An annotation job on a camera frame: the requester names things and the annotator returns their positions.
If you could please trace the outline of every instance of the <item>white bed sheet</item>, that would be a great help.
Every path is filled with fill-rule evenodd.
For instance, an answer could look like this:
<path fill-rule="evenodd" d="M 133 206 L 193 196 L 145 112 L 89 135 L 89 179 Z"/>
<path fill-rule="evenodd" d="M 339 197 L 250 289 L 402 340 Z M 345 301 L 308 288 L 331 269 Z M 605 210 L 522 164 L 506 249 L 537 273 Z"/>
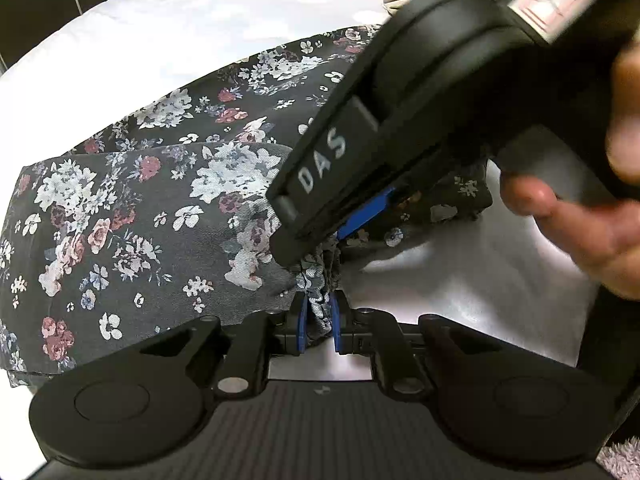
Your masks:
<path fill-rule="evenodd" d="M 94 7 L 0 78 L 1 214 L 22 166 L 63 153 L 162 94 L 276 44 L 385 20 L 382 0 L 108 0 Z M 488 180 L 495 204 L 481 221 L 439 227 L 411 250 L 347 268 L 351 301 L 404 322 L 436 312 L 574 364 L 596 285 L 530 219 L 508 213 L 495 166 Z M 328 346 L 304 360 L 278 360 L 271 371 L 320 380 L 368 374 L 362 360 Z M 28 400 L 26 389 L 9 391 L 0 377 L 3 434 L 11 433 L 0 446 L 4 480 L 25 478 L 42 462 Z"/>

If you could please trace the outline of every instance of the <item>ribbed black surface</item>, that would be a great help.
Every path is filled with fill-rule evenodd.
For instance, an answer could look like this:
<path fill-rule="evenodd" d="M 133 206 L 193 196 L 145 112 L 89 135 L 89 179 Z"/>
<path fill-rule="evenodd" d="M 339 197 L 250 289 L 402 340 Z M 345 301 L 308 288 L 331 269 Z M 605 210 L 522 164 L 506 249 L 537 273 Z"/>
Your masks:
<path fill-rule="evenodd" d="M 594 463 L 514 472 L 455 447 L 430 412 L 377 385 L 270 381 L 259 397 L 225 402 L 187 447 L 120 471 L 51 463 L 34 480 L 606 480 Z"/>

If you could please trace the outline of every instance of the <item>hand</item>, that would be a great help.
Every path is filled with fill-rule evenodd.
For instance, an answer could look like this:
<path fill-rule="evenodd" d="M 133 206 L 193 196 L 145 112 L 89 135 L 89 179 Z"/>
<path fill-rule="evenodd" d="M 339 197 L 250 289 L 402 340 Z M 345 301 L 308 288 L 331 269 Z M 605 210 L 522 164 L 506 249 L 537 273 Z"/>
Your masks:
<path fill-rule="evenodd" d="M 613 69 L 613 118 L 606 150 L 613 171 L 640 184 L 640 44 Z M 613 293 L 640 300 L 640 203 L 626 200 L 587 208 L 558 200 L 532 176 L 503 175 L 500 195 L 511 211 L 533 216 L 542 233 Z"/>

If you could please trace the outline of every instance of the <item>screw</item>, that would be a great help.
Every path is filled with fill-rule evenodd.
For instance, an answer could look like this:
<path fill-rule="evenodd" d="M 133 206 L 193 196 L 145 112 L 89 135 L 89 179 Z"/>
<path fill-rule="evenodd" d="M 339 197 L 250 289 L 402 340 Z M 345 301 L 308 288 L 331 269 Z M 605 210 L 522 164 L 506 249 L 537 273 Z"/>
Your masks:
<path fill-rule="evenodd" d="M 399 394 L 416 395 L 424 390 L 424 384 L 415 377 L 403 377 L 394 383 L 394 390 Z"/>
<path fill-rule="evenodd" d="M 249 381 L 242 377 L 225 377 L 218 381 L 218 389 L 226 394 L 241 394 L 249 387 Z"/>

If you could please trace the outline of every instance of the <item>gathered fabric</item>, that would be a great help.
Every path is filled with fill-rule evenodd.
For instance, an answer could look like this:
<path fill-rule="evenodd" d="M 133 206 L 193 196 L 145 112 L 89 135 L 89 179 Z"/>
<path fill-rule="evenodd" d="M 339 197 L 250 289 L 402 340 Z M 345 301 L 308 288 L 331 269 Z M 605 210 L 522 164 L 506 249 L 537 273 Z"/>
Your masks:
<path fill-rule="evenodd" d="M 402 250 L 427 225 L 490 205 L 481 160 L 291 268 L 274 261 L 266 189 L 377 29 L 240 60 L 24 168 L 0 238 L 0 366 L 12 384 L 37 387 L 195 317 L 286 310 L 300 290 L 313 344 L 331 332 L 344 254 Z"/>

